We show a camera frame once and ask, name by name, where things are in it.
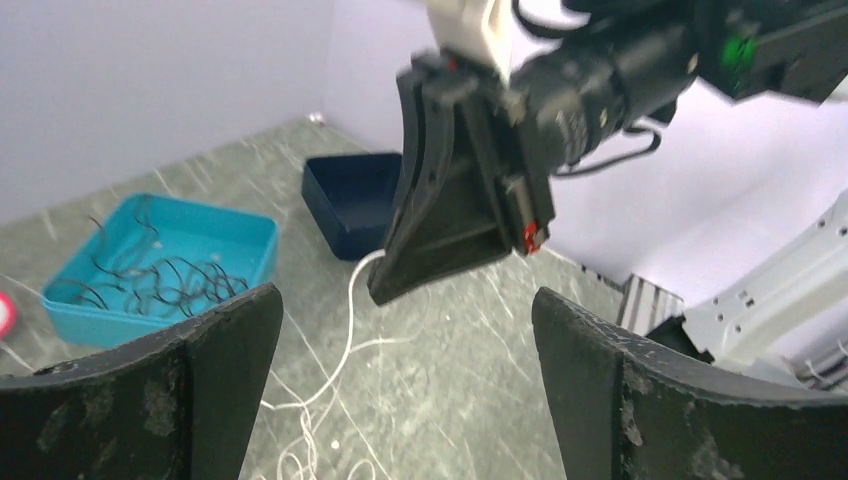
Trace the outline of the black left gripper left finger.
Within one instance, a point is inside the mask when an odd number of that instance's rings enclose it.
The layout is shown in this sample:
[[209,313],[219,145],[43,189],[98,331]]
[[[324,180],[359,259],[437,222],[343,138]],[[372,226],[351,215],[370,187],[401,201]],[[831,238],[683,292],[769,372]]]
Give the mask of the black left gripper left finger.
[[284,317],[265,283],[115,348],[1,380],[5,479],[235,479]]

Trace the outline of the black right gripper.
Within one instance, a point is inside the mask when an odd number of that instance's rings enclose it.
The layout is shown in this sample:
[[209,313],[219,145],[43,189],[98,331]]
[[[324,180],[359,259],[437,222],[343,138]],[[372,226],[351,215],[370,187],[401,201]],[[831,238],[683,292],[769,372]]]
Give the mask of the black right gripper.
[[624,44],[621,26],[579,28],[508,85],[448,53],[413,58],[397,79],[402,163],[385,254],[368,278],[376,304],[539,249],[554,216],[550,176],[628,121]]

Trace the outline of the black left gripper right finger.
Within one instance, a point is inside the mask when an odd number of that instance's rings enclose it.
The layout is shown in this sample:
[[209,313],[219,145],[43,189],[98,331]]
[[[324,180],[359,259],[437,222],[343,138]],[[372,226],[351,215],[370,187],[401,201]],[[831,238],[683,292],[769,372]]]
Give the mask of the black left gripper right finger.
[[532,303],[570,479],[843,479],[847,399],[722,370],[549,289]]

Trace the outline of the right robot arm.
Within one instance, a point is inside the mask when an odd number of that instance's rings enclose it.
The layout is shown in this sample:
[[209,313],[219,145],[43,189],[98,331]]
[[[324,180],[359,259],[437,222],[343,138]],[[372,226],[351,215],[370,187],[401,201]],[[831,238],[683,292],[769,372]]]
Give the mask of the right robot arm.
[[807,388],[845,375],[847,5],[431,1],[439,48],[398,77],[404,151],[387,303],[544,246],[626,291],[620,324],[716,367]]

